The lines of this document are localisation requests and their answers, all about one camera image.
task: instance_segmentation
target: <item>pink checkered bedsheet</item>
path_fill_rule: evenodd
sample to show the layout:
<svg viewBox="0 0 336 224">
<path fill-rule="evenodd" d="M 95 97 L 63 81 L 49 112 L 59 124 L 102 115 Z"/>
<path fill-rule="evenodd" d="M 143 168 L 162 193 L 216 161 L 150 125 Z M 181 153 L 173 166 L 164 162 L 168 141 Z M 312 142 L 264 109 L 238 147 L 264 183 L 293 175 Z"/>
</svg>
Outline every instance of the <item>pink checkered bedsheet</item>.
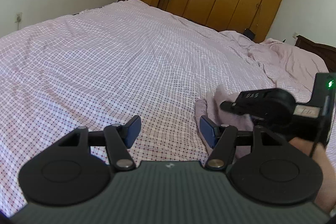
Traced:
<svg viewBox="0 0 336 224">
<path fill-rule="evenodd" d="M 204 161 L 194 103 L 206 91 L 220 84 L 229 93 L 272 88 L 276 79 L 297 100 L 309 99 L 285 71 L 265 69 L 271 55 L 250 58 L 251 46 L 264 47 L 139 0 L 0 38 L 0 210 L 12 215 L 25 204 L 20 167 L 78 126 L 101 130 L 137 114 L 142 131 L 130 150 L 137 163 Z M 104 149 L 92 151 L 106 159 Z"/>
</svg>

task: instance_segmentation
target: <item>green led light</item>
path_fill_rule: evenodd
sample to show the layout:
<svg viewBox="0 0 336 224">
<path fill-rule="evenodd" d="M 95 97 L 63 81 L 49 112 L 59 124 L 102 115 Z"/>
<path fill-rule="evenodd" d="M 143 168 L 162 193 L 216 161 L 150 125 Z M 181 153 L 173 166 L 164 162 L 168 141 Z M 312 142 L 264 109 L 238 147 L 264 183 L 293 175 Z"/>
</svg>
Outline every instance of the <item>green led light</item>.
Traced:
<svg viewBox="0 0 336 224">
<path fill-rule="evenodd" d="M 333 86 L 333 84 L 334 84 L 334 80 L 332 80 L 328 83 L 328 87 L 331 88 Z"/>
</svg>

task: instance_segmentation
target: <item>electrical outlet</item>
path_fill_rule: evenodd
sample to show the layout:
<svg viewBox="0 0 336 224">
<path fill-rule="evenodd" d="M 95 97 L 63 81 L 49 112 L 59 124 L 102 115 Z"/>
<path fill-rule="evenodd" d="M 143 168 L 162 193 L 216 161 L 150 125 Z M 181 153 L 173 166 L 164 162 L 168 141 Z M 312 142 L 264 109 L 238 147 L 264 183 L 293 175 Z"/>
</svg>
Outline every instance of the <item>electrical outlet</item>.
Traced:
<svg viewBox="0 0 336 224">
<path fill-rule="evenodd" d="M 22 12 L 19 12 L 15 15 L 14 23 L 21 22 L 22 20 Z"/>
</svg>

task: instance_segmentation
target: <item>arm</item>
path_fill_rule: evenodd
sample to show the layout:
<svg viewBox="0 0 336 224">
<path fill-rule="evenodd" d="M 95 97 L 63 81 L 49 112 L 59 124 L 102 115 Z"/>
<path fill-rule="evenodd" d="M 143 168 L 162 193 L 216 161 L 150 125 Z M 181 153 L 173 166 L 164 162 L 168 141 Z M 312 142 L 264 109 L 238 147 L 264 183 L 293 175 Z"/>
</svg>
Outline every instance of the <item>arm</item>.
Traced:
<svg viewBox="0 0 336 224">
<path fill-rule="evenodd" d="M 302 140 L 300 138 L 294 138 L 289 142 L 291 145 L 309 155 L 313 143 L 310 141 Z M 323 183 L 319 190 L 319 193 L 315 199 L 315 203 L 326 213 L 336 206 L 336 176 L 334 168 L 332 167 L 324 147 L 322 144 L 316 146 L 313 160 L 315 160 L 322 169 Z"/>
</svg>

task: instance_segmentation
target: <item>gray device body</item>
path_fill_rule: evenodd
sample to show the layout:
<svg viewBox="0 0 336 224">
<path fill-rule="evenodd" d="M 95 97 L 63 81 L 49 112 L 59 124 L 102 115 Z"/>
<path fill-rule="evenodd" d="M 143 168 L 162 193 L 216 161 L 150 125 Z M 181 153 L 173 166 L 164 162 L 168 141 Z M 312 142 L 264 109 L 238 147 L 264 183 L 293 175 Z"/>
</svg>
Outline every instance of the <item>gray device body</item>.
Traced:
<svg viewBox="0 0 336 224">
<path fill-rule="evenodd" d="M 309 202 L 290 207 L 259 204 L 241 195 L 223 172 L 198 161 L 143 161 L 115 174 L 89 201 L 68 207 L 28 203 L 14 224 L 324 224 L 329 216 Z"/>
</svg>

